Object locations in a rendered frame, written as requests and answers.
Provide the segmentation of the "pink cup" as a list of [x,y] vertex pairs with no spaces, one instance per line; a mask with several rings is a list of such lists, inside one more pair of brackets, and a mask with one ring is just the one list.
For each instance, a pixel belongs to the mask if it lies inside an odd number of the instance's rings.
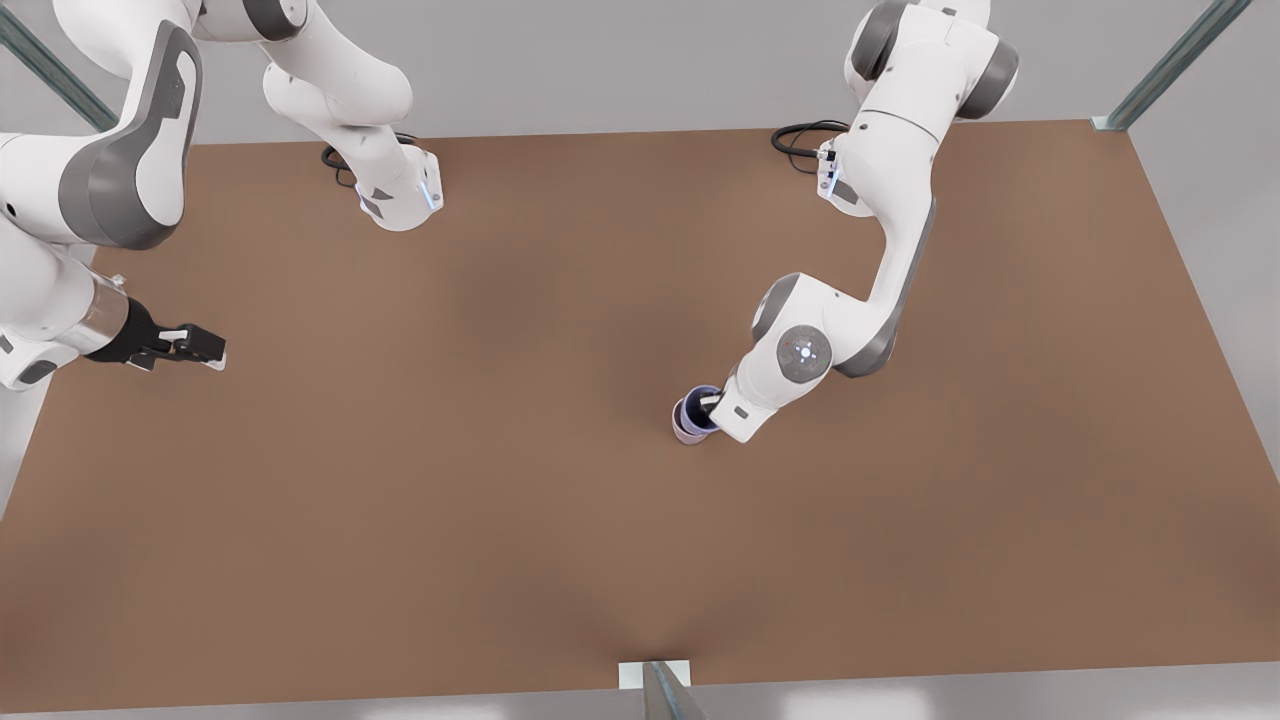
[[680,400],[672,410],[672,428],[676,438],[686,446],[701,443],[709,434],[718,430],[717,427],[703,427],[696,424],[687,414],[684,400]]

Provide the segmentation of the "silver frame post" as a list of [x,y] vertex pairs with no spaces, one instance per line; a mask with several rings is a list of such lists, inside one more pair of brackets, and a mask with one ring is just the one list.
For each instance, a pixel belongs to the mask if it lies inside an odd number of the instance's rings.
[[115,111],[1,3],[0,46],[4,46],[95,131],[102,132],[118,123]]
[[1092,117],[1097,132],[1128,132],[1254,0],[1212,0],[1108,114]]
[[644,720],[710,720],[691,694],[689,660],[618,664],[618,688],[641,689]]

